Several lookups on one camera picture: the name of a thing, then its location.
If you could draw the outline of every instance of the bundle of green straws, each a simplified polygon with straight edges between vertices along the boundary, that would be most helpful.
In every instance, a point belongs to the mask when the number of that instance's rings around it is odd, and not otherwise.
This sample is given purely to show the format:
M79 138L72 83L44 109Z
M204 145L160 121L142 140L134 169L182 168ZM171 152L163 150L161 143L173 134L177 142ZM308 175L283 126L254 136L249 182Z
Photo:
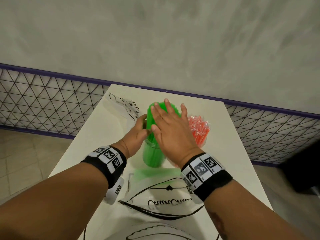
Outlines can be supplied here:
M151 104L148 108L147 112L147 118L146 118L146 128L151 129L151 125L156 125L155 120L151 113ZM167 112L167 108L164 102L159 103L159 106ZM171 104L172 108L174 109L175 113L181 116L178 109L175 105ZM145 146L143 149L143 161L146 165L152 168L158 168L162 165L162 163L165 161L166 157L160 150L160 147L158 145L157 140L155 139L155 136L153 133L151 133L145 140Z

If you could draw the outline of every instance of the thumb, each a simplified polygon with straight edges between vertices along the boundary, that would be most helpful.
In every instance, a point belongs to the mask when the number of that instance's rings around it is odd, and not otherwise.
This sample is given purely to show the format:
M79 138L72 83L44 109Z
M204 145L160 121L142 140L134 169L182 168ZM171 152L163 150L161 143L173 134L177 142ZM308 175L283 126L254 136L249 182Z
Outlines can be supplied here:
M151 125L151 129L158 144L162 144L161 130L159 129L159 127L153 124Z
M137 134L137 139L141 142L143 142L144 140L146 140L146 138L148 137L148 135L151 134L151 130L149 129L143 129L141 131L138 132Z

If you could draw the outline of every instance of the tattoo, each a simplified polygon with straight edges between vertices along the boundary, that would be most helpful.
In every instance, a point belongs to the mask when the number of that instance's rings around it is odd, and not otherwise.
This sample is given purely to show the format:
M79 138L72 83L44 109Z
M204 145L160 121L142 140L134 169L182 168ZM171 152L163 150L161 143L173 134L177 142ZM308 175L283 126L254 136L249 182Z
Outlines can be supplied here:
M226 233L226 230L224 228L224 224L223 224L223 221L221 220L221 218L214 212L208 211L208 214L209 214L214 226L216 227L218 233L220 234L221 238L223 240L228 240L228 236L227 236L227 233Z

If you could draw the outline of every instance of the black wristband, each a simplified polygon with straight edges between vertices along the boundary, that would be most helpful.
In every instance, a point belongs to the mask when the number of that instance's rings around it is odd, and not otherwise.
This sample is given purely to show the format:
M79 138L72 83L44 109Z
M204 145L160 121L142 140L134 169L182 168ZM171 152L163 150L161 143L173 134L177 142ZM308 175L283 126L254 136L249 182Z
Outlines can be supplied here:
M127 159L118 148L101 146L87 155L81 163L88 163L99 169L108 180L111 189L123 173Z
M192 157L181 172L183 180L202 201L205 201L215 189L225 186L233 179L208 153Z

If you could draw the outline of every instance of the forearm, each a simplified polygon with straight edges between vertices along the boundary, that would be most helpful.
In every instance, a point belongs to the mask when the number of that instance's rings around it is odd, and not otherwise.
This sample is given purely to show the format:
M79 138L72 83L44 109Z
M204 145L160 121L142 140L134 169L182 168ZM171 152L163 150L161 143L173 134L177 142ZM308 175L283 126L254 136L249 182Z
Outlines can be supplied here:
M108 190L106 177L80 163L0 206L2 239L77 239Z
M306 239L235 180L214 190L204 205L223 240Z

